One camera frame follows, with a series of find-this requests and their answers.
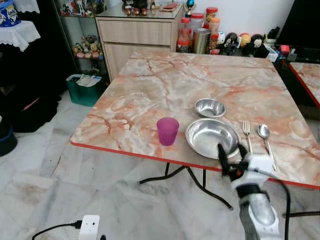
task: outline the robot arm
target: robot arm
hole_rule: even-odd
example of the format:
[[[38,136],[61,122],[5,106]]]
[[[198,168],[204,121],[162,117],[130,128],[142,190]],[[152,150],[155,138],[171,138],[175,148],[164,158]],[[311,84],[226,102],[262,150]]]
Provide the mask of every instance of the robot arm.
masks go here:
[[[255,169],[271,172],[272,161],[269,155],[247,153],[242,145],[239,145],[239,150],[242,161],[229,164],[223,147],[218,144],[222,175],[230,177],[231,186],[240,198],[240,220],[245,231],[245,239],[280,240],[277,213],[270,203],[268,194],[260,189],[269,177],[256,171],[244,171]]]

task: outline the tiled floor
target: tiled floor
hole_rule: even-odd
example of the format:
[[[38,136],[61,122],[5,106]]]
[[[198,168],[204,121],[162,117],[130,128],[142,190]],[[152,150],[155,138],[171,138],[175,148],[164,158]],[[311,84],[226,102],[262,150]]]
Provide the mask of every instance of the tiled floor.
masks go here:
[[[237,195],[219,172],[207,173],[208,188],[226,198],[229,211],[201,192],[186,171],[174,178],[138,185],[162,176],[165,163],[75,147],[69,137],[89,107],[63,95],[58,114],[35,133],[16,134],[18,146],[0,159],[0,239],[29,240],[57,224],[100,215],[99,235],[109,240],[245,239]],[[319,122],[308,121],[319,141]],[[178,166],[171,165],[170,170]],[[201,179],[201,170],[193,169]],[[284,232],[285,195],[272,182],[268,191]],[[318,211],[318,190],[289,187],[292,211]],[[320,216],[290,219],[290,239],[320,239]],[[42,240],[76,240],[71,227],[44,234]]]

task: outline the metal plate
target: metal plate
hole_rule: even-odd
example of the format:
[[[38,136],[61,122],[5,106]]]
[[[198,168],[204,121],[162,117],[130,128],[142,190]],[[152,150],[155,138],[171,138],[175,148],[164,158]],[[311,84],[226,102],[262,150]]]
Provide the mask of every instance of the metal plate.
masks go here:
[[[218,144],[222,144],[228,157],[239,151],[239,135],[228,124],[212,118],[201,118],[192,122],[185,131],[188,144],[198,154],[218,159]]]
[[[215,99],[203,98],[194,104],[196,112],[207,118],[218,118],[226,113],[226,106]]]

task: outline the white cloth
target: white cloth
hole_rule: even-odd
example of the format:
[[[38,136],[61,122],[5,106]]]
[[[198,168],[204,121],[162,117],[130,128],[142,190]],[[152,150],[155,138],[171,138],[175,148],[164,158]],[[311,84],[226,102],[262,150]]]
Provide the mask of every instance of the white cloth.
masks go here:
[[[18,12],[33,12],[40,13],[37,0],[14,0],[15,9]]]
[[[29,43],[40,38],[32,21],[21,21],[15,26],[0,27],[0,44],[10,44],[19,47],[21,52],[26,50]]]

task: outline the spoon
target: spoon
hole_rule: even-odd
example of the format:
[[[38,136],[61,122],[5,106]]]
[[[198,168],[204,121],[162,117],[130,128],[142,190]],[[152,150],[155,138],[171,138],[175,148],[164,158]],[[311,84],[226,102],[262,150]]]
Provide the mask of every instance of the spoon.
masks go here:
[[[268,138],[269,138],[269,135],[270,135],[270,130],[268,128],[267,125],[265,124],[259,124],[258,126],[258,134],[260,137],[262,137],[266,144],[267,144],[267,147],[268,147],[268,151],[269,151],[269,155],[272,159],[272,167],[273,167],[273,170],[277,171],[277,164],[276,164],[276,160],[275,160],[275,157],[274,157],[274,154],[271,150],[271,147],[270,147],[270,144],[268,142]]]

